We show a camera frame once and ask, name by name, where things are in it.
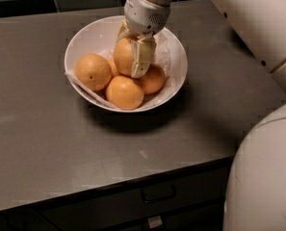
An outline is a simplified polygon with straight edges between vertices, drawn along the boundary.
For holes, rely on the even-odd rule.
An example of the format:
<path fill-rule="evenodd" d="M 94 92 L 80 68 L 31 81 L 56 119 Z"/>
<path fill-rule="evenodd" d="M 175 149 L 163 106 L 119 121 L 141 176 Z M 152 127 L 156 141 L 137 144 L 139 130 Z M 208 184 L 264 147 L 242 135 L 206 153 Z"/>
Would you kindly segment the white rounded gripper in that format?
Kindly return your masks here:
<path fill-rule="evenodd" d="M 141 34 L 157 34 L 166 25 L 170 13 L 170 0 L 126 0 L 125 19 L 117 33 L 117 39 L 130 38 L 133 63 L 132 78 L 141 78 L 154 60 L 154 37 Z"/>

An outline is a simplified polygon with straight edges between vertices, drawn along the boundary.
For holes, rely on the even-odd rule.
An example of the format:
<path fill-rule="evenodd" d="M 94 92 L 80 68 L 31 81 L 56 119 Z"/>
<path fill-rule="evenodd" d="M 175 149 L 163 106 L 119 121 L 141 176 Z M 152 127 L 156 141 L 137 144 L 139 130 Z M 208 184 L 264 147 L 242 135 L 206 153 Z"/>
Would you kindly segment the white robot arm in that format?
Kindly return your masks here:
<path fill-rule="evenodd" d="M 201 135 L 191 166 L 141 181 L 117 211 L 134 230 L 188 223 L 221 231 L 286 231 L 286 53 L 273 28 L 286 0 L 208 0 L 225 28 L 205 32 L 215 17 L 196 3 L 174 6 L 191 46 L 191 87 L 133 121 L 158 125 L 182 116 Z"/>

